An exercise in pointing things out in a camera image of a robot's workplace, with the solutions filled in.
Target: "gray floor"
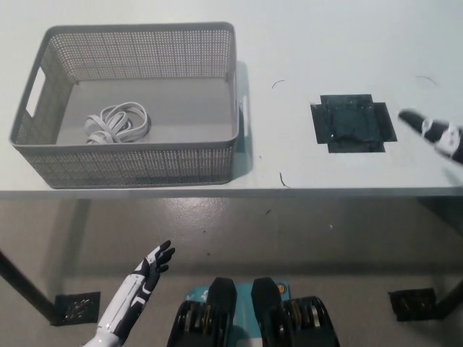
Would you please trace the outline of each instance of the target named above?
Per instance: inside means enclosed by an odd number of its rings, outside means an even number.
[[[463,312],[395,322],[388,291],[463,277],[463,238],[415,200],[2,201],[0,247],[49,297],[101,291],[101,311],[155,245],[177,253],[127,347],[165,346],[184,295],[217,275],[272,275],[325,302],[341,346],[463,346]],[[95,325],[50,327],[0,279],[0,346],[80,346]]]

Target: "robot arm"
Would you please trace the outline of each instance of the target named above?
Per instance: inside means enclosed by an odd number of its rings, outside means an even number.
[[[161,273],[169,269],[167,262],[175,252],[170,246],[171,242],[167,241],[154,249],[125,278],[98,323],[95,337],[84,347],[120,347],[124,344]]]
[[[446,121],[425,118],[412,110],[403,110],[399,119],[428,141],[441,155],[463,164],[463,131]]]

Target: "coiled white cord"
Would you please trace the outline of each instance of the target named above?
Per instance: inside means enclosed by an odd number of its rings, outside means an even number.
[[[134,128],[128,112],[138,115],[143,120],[142,125]],[[148,133],[148,125],[145,108],[139,103],[128,102],[106,107],[100,116],[88,116],[84,127],[87,144],[94,145],[138,141]]]

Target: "basket handle hole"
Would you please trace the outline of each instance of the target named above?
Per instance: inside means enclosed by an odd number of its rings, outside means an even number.
[[[43,84],[45,83],[45,74],[41,67],[38,68],[37,75],[35,76],[34,85],[30,91],[29,100],[27,101],[26,110],[31,117],[34,117],[38,101],[41,97]]]

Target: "black metal table leg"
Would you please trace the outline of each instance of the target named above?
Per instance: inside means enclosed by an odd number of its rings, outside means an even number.
[[[51,325],[74,325],[98,321],[99,292],[58,295],[53,304],[1,251],[0,276],[29,301]]]
[[[421,197],[418,202],[463,236],[463,197]],[[443,320],[463,303],[463,280],[437,300],[433,288],[412,289],[389,293],[397,320]]]
[[[0,251],[0,276],[21,296],[29,301],[52,325],[64,321],[64,312],[60,312],[41,291],[28,280],[9,259]]]

